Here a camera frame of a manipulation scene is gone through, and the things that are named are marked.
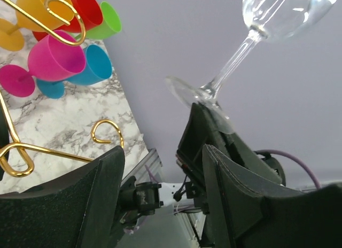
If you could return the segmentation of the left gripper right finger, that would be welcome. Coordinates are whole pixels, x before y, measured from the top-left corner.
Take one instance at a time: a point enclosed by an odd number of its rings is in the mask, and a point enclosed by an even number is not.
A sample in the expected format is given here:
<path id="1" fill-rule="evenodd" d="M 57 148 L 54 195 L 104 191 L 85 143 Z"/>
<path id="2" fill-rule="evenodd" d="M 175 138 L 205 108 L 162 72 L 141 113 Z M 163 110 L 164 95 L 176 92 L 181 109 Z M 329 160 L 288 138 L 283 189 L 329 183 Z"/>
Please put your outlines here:
<path id="1" fill-rule="evenodd" d="M 293 190 L 211 145 L 203 170 L 216 247 L 341 247 L 340 184 Z"/>

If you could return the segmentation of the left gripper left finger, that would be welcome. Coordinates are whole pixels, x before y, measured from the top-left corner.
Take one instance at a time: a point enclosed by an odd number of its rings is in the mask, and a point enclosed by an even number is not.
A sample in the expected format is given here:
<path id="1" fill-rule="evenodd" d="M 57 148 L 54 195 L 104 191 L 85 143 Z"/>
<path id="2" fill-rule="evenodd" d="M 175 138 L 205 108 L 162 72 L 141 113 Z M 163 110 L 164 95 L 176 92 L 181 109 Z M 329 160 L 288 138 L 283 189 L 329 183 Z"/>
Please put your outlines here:
<path id="1" fill-rule="evenodd" d="M 108 247 L 125 155 L 117 146 L 25 192 L 1 195 L 1 247 Z"/>

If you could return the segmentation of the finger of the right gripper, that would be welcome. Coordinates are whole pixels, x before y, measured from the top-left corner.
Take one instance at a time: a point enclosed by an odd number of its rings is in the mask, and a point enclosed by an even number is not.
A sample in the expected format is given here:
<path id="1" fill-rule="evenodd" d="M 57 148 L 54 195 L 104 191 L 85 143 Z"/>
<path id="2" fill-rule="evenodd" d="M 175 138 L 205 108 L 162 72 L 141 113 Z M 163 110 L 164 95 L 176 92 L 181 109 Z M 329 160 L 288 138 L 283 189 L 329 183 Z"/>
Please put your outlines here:
<path id="1" fill-rule="evenodd" d="M 205 189 L 202 160 L 202 148 L 205 144 L 216 147 L 233 162 L 257 175 L 277 184 L 282 183 L 276 171 L 252 151 L 236 133 L 226 134 L 219 131 L 209 109 L 193 103 L 176 155 L 182 163 L 183 171 L 199 189 Z"/>

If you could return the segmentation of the clear wine glass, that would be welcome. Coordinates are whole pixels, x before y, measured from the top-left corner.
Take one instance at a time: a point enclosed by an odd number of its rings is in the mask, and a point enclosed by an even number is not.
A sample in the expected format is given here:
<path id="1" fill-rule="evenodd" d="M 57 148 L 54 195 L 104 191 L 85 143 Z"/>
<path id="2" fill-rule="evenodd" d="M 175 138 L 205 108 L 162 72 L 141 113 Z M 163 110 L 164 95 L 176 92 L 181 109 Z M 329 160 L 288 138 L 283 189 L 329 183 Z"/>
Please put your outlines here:
<path id="1" fill-rule="evenodd" d="M 337 0 L 242 0 L 242 15 L 248 34 L 223 69 L 209 83 L 195 88 L 180 78 L 168 76 L 173 95 L 186 106 L 205 105 L 218 130 L 234 133 L 229 117 L 217 103 L 224 81 L 261 41 L 276 42 L 301 34 L 319 22 Z"/>

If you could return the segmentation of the green wine glass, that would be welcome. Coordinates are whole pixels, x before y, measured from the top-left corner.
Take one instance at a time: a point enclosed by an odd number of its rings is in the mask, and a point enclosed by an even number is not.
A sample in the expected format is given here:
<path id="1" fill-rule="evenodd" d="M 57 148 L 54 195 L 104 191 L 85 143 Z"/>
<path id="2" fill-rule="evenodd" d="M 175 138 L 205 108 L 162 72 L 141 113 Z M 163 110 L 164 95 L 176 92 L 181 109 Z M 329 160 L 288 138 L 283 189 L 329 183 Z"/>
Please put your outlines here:
<path id="1" fill-rule="evenodd" d="M 85 16 L 86 35 L 93 40 L 104 40 L 121 32 L 122 24 L 114 7 L 107 1 L 101 3 L 81 4 L 81 10 Z"/>

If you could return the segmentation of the magenta wine glass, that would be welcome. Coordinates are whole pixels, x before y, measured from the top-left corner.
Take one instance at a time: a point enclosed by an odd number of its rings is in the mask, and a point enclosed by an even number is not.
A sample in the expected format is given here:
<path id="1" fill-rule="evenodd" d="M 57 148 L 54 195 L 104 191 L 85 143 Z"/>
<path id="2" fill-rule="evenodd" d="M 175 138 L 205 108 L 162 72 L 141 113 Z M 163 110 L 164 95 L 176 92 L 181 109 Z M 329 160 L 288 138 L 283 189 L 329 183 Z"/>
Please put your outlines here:
<path id="1" fill-rule="evenodd" d="M 84 70 L 86 57 L 81 46 L 47 35 L 33 46 L 27 65 L 28 70 L 17 65 L 1 67 L 1 87 L 16 97 L 28 97 L 35 90 L 34 78 L 48 82 L 67 79 Z"/>

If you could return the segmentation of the red wine glass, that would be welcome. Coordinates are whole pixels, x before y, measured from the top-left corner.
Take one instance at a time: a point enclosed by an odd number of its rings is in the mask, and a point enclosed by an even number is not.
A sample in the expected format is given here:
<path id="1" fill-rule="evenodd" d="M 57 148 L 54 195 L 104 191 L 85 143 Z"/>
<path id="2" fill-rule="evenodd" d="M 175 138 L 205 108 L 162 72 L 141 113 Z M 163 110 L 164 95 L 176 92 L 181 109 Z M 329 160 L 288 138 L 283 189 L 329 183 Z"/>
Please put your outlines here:
<path id="1" fill-rule="evenodd" d="M 80 15 L 85 25 L 86 31 L 99 26 L 103 22 L 103 15 L 100 6 L 96 0 L 71 0 L 73 7 Z M 81 27 L 76 17 L 71 21 L 69 26 L 63 25 L 56 30 L 64 30 L 70 33 L 80 33 Z M 32 31 L 37 41 L 47 36 L 46 32 Z"/>

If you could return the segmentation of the orange wine glass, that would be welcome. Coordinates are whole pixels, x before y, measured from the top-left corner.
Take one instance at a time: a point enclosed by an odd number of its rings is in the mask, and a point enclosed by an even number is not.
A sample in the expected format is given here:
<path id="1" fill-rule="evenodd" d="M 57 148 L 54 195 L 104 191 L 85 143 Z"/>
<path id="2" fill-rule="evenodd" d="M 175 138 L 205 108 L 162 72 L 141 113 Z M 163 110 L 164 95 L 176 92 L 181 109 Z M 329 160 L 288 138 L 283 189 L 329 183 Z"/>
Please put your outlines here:
<path id="1" fill-rule="evenodd" d="M 74 13 L 68 8 L 71 0 L 1 0 L 15 10 L 17 23 L 1 19 L 1 48 L 9 51 L 19 51 L 24 47 L 25 39 L 20 28 L 34 32 L 43 32 L 45 26 L 55 30 L 69 23 Z"/>

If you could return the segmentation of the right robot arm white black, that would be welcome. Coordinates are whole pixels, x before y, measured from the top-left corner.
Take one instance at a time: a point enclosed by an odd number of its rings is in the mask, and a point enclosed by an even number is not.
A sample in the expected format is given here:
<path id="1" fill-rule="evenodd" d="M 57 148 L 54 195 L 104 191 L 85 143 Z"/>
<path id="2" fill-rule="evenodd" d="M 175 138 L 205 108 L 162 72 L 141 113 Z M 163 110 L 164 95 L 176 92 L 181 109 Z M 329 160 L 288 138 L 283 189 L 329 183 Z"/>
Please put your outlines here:
<path id="1" fill-rule="evenodd" d="M 120 189 L 112 228 L 135 231 L 140 217 L 153 215 L 157 209 L 180 206 L 208 212 L 204 183 L 202 147 L 210 144 L 233 162 L 277 184 L 286 184 L 280 163 L 269 152 L 252 151 L 233 130 L 228 117 L 214 106 L 192 104 L 189 121 L 176 151 L 186 177 L 182 183 L 150 181 L 136 183 L 131 176 Z"/>

